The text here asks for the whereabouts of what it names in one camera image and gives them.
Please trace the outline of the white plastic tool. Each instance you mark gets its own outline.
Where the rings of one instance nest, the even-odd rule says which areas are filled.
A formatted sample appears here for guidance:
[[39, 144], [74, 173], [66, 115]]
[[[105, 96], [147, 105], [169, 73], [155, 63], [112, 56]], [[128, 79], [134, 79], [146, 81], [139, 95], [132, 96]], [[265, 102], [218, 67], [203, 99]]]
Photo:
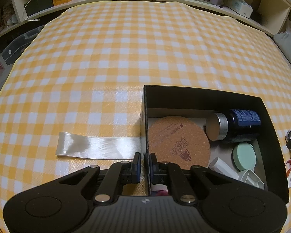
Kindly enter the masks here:
[[233, 178], [259, 189], [264, 190], [265, 188], [264, 182], [254, 173], [254, 171], [248, 169], [236, 172], [219, 157], [214, 158], [210, 162], [209, 168], [217, 173], [223, 174], [227, 177]]

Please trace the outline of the tissue box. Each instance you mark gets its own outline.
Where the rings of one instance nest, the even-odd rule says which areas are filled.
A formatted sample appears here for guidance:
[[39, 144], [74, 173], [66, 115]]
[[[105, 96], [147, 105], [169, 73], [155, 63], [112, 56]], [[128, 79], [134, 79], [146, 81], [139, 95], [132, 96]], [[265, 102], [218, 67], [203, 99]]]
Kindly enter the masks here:
[[225, 6], [246, 18], [250, 18], [253, 8], [245, 0], [223, 0]]

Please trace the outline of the round cork coaster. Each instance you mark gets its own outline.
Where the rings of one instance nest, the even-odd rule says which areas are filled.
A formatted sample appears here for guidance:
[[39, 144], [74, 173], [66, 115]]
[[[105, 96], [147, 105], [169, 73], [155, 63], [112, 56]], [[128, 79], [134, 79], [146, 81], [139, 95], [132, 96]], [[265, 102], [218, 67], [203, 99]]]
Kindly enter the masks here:
[[207, 167], [210, 143], [201, 127], [180, 116], [156, 120], [148, 129], [149, 151], [158, 162], [170, 162], [189, 170], [193, 165]]

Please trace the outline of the yellow checkered tablecloth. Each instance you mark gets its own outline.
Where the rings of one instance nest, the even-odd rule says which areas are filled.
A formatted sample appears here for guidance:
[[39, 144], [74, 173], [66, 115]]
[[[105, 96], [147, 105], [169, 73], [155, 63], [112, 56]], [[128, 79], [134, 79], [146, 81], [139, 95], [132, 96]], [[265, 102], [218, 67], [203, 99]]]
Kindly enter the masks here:
[[291, 65], [264, 32], [178, 2], [79, 5], [46, 24], [0, 92], [0, 232], [9, 198], [90, 164], [56, 156], [60, 132], [139, 136], [144, 85], [261, 97], [291, 159]]

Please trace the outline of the red handled scissors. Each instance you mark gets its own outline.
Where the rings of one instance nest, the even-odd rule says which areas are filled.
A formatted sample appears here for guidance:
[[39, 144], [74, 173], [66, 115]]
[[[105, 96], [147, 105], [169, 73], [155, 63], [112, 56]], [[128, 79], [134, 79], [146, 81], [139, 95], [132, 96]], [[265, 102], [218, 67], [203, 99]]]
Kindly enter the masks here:
[[285, 169], [286, 169], [288, 188], [291, 188], [291, 159], [287, 160], [287, 162], [285, 163]]

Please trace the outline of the mint green round compact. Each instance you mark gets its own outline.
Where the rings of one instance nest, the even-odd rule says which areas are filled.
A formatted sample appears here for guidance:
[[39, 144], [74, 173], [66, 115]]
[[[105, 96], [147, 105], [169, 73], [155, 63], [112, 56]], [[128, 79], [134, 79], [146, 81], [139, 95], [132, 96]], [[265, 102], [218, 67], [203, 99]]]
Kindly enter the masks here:
[[239, 143], [232, 151], [232, 159], [239, 171], [254, 169], [256, 165], [256, 154], [249, 143]]

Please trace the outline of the dark blue bottle silver cap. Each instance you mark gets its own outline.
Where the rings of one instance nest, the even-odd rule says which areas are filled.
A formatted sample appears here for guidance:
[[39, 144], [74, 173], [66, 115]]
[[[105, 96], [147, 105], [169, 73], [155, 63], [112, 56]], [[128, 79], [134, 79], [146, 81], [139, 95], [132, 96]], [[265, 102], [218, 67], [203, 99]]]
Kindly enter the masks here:
[[261, 131], [261, 120], [253, 110], [227, 110], [207, 117], [205, 132], [209, 140], [225, 143], [248, 142]]

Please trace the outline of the black storage box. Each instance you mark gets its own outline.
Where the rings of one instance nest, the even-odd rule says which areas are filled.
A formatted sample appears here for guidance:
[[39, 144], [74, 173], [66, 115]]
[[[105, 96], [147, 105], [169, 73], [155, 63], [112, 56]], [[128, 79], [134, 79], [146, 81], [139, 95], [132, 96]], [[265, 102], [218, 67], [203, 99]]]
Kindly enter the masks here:
[[226, 164], [227, 174], [251, 170], [248, 183], [289, 202], [280, 143], [261, 98], [201, 88], [143, 88], [142, 149], [148, 178], [158, 183], [157, 162]]

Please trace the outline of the clear plastic wrapper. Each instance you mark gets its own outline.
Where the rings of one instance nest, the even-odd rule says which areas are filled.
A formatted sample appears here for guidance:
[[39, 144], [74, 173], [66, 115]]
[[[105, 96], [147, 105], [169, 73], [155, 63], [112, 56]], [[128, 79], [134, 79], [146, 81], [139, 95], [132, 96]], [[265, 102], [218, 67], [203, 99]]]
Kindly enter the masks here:
[[91, 137], [60, 132], [55, 151], [57, 156], [95, 159], [133, 159], [141, 152], [139, 137]]

